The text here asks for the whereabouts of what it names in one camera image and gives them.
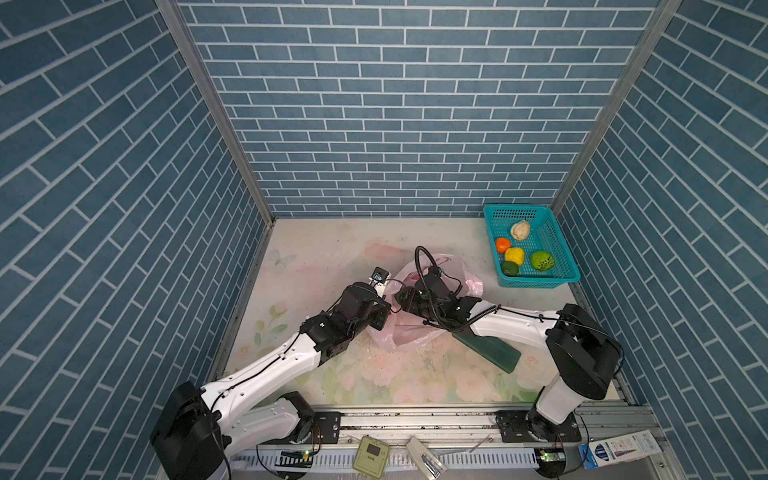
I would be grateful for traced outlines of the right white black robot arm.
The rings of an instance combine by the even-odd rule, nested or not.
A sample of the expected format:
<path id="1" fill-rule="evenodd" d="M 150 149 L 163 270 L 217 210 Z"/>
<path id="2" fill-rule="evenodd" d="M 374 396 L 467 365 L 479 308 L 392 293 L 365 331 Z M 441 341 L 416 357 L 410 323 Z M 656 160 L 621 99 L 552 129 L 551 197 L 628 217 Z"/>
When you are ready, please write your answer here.
<path id="1" fill-rule="evenodd" d="M 528 431 L 542 441 L 556 440 L 583 402 L 606 397 L 624 358 L 618 341 L 576 304 L 558 311 L 514 310 L 478 297 L 458 297 L 444 288 L 434 294 L 425 287 L 405 286 L 392 299 L 428 326 L 547 349 L 558 374 L 526 415 Z"/>

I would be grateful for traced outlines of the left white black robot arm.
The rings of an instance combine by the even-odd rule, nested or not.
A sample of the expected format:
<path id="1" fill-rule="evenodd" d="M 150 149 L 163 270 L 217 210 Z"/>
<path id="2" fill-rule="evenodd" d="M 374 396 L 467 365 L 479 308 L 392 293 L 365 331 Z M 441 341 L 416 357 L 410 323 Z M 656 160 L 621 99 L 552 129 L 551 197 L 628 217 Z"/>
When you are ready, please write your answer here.
<path id="1" fill-rule="evenodd" d="M 260 403 L 296 377 L 344 353 L 366 327 L 380 329 L 391 305 L 383 280 L 347 286 L 282 345 L 244 369 L 202 387 L 186 381 L 169 395 L 149 434 L 170 479 L 211 479 L 231 457 L 265 441 L 300 435 L 312 408 L 290 392 Z"/>

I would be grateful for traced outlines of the dark green avocado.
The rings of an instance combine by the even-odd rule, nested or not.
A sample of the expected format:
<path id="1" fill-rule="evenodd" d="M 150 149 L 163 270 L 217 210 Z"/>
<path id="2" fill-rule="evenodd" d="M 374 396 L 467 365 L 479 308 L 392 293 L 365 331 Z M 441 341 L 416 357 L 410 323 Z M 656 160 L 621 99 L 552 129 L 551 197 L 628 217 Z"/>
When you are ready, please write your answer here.
<path id="1" fill-rule="evenodd" d="M 516 277 L 520 272 L 520 265 L 514 261 L 504 261 L 500 268 L 502 274 L 506 277 Z"/>

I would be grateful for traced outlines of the bright green lime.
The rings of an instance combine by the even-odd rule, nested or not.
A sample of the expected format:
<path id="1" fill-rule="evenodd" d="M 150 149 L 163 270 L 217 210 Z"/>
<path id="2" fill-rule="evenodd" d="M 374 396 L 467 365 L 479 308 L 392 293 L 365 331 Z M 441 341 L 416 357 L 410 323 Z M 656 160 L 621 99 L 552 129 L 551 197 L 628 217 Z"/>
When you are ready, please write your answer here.
<path id="1" fill-rule="evenodd" d="M 553 269 L 556 266 L 556 260 L 554 256 L 547 251 L 536 251 L 530 256 L 530 262 L 532 267 L 536 271 L 545 272 Z"/>

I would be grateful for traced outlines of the cream white fruit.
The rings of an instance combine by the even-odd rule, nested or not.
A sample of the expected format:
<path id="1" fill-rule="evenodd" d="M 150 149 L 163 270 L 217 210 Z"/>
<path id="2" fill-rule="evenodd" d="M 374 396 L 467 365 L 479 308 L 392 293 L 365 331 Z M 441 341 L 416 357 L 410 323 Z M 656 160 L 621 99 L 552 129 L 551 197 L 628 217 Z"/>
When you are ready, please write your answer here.
<path id="1" fill-rule="evenodd" d="M 524 242 L 530 237 L 531 230 L 531 224 L 526 220 L 521 220 L 510 227 L 510 236 L 516 242 Z"/>

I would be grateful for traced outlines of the teal plastic basket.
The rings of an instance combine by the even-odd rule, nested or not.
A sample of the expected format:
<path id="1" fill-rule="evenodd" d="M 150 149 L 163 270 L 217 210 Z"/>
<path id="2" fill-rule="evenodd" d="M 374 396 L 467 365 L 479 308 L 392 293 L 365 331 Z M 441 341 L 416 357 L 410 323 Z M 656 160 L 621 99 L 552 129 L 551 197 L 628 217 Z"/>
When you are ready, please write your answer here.
<path id="1" fill-rule="evenodd" d="M 522 204 L 486 205 L 483 214 L 490 244 L 491 265 L 499 286 L 551 289 L 567 283 L 576 283 L 581 279 L 581 272 L 573 254 L 553 212 L 548 207 Z M 531 235 L 524 242 L 516 242 L 510 236 L 510 227 L 521 220 L 531 224 Z M 500 237 L 507 238 L 511 247 L 520 247 L 525 252 L 525 261 L 516 277 L 506 277 L 501 272 L 500 266 L 505 261 L 504 253 L 498 253 L 495 249 L 495 240 Z M 536 251 L 551 253 L 556 260 L 556 266 L 549 271 L 536 271 L 530 262 L 530 256 Z"/>

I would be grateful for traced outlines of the orange tangerine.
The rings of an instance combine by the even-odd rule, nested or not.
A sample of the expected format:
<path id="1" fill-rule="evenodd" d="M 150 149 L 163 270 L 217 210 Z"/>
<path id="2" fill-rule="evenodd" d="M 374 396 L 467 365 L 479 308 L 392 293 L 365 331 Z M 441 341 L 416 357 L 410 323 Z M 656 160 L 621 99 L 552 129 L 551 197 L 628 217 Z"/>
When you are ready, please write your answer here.
<path id="1" fill-rule="evenodd" d="M 507 238 L 497 238 L 495 240 L 495 249 L 498 253 L 505 253 L 511 247 L 511 242 Z"/>

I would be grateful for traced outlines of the yellow lemon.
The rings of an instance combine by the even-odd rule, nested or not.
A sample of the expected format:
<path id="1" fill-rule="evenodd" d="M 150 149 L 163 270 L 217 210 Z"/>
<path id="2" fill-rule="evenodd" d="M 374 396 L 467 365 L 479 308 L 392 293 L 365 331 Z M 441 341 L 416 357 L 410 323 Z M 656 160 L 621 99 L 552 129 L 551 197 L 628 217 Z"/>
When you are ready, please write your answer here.
<path id="1" fill-rule="evenodd" d="M 510 247 L 504 252 L 504 260 L 522 266 L 525 261 L 525 252 L 520 247 Z"/>

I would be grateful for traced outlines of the pink plastic bag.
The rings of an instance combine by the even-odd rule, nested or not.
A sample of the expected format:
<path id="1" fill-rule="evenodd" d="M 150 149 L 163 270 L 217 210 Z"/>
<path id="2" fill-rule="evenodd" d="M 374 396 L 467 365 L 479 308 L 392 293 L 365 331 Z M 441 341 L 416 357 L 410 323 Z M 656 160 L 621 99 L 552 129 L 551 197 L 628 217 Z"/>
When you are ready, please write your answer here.
<path id="1" fill-rule="evenodd" d="M 412 286 L 417 281 L 423 281 L 427 287 L 444 284 L 458 297 L 474 296 L 481 299 L 484 293 L 483 281 L 458 256 L 432 255 L 424 249 L 418 249 L 415 259 L 406 264 L 386 286 L 384 296 L 394 310 L 384 327 L 381 330 L 371 326 L 367 328 L 377 347 L 387 352 L 414 351 L 445 334 L 457 333 L 425 325 L 422 318 L 400 309 L 394 294 L 401 286 Z"/>

